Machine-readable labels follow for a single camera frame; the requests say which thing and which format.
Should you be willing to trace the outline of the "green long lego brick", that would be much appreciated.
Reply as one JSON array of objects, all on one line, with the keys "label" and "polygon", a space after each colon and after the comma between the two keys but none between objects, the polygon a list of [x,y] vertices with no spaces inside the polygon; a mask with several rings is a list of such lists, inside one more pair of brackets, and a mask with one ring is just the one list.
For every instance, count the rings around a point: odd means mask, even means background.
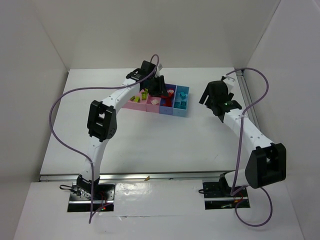
[{"label": "green long lego brick", "polygon": [[139,96],[133,96],[130,98],[131,102],[139,103],[141,101]]}]

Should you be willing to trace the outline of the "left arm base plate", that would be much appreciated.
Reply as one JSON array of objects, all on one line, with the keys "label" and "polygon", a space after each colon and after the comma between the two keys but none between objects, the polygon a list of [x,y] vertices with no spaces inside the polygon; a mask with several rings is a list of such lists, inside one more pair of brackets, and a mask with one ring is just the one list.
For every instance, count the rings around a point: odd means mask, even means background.
[{"label": "left arm base plate", "polygon": [[[91,194],[77,187],[75,183],[68,186],[70,190],[67,212],[85,213],[91,210]],[[115,198],[115,184],[101,184],[93,197],[93,209],[99,212],[113,212]]]}]

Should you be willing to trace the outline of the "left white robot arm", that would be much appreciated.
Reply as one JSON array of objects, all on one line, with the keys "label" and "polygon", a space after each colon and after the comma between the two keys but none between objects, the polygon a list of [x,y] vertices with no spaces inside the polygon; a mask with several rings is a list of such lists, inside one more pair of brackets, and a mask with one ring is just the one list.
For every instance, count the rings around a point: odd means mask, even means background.
[{"label": "left white robot arm", "polygon": [[84,170],[76,180],[78,188],[94,194],[100,180],[100,166],[106,145],[117,131],[117,114],[132,97],[144,89],[155,96],[166,91],[159,67],[146,60],[141,67],[127,74],[119,89],[101,101],[91,102],[87,120],[90,143]]}]

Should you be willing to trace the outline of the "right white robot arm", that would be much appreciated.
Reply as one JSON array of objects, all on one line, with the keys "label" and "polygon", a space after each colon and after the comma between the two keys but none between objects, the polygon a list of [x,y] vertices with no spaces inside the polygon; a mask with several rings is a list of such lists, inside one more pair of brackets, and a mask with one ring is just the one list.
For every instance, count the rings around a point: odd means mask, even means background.
[{"label": "right white robot arm", "polygon": [[200,110],[185,113],[174,100],[177,119],[156,120],[149,159],[159,172],[222,171],[222,194],[235,196],[247,187],[262,189],[286,178],[286,148],[274,143],[246,117],[233,99],[229,80],[209,82]]}]

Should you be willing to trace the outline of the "red flower lego figure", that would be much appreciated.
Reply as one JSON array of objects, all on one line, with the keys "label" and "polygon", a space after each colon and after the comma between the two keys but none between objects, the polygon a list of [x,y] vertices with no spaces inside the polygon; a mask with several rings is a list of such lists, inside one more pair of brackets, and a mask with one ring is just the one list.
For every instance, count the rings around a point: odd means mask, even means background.
[{"label": "red flower lego figure", "polygon": [[174,89],[169,88],[166,91],[164,91],[160,97],[162,99],[171,99],[174,96],[174,94],[175,94]]}]

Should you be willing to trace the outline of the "small teal lego brick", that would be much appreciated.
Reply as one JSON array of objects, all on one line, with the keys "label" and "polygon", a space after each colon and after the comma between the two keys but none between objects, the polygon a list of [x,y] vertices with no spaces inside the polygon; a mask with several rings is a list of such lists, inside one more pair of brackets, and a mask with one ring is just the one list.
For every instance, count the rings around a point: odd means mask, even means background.
[{"label": "small teal lego brick", "polygon": [[187,109],[187,102],[186,101],[176,101],[174,103],[174,108],[186,110]]}]

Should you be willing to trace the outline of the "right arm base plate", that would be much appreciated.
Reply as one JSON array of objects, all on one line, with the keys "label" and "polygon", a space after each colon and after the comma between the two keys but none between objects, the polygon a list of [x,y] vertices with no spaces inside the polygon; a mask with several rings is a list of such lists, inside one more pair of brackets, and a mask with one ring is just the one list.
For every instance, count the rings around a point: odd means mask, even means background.
[{"label": "right arm base plate", "polygon": [[250,208],[250,201],[246,189],[241,190],[235,196],[231,195],[231,187],[225,179],[225,173],[218,180],[205,181],[198,193],[204,197],[205,210],[234,209],[237,204],[239,208]]}]

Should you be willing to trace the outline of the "green lego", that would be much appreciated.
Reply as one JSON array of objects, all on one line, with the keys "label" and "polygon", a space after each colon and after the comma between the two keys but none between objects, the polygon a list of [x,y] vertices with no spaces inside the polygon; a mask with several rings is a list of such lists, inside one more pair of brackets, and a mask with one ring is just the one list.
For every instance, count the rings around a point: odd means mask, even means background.
[{"label": "green lego", "polygon": [[148,98],[148,93],[147,92],[141,92],[141,100],[142,101],[146,101]]}]

